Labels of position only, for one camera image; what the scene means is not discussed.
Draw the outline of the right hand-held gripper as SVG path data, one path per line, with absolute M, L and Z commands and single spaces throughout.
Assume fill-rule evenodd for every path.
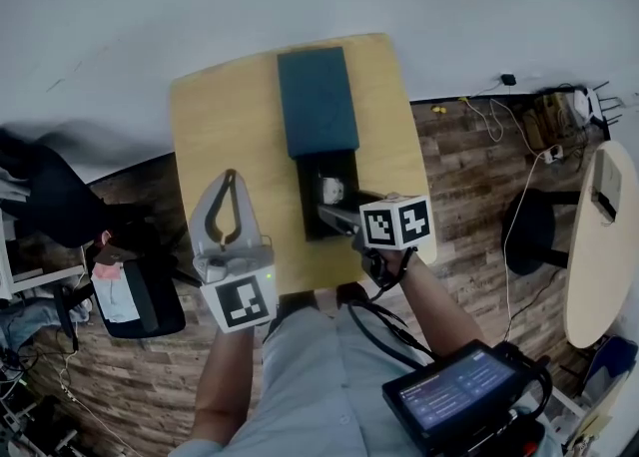
M 407 263 L 421 247 L 432 250 L 432 214 L 428 196 L 399 196 L 356 191 L 359 212 L 319 205 L 319 218 L 336 232 L 354 236 L 353 248 L 361 255 L 364 272 L 381 289 L 400 282 Z M 400 267 L 390 270 L 383 250 L 399 251 Z

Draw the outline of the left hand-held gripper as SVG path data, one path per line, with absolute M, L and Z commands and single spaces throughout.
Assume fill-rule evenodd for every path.
M 224 243 L 216 219 L 227 191 L 235 227 Z M 236 170 L 224 171 L 204 190 L 189 219 L 189 233 L 201 292 L 219 329 L 231 333 L 273 320 L 278 306 L 275 254 L 261 238 L 248 188 Z

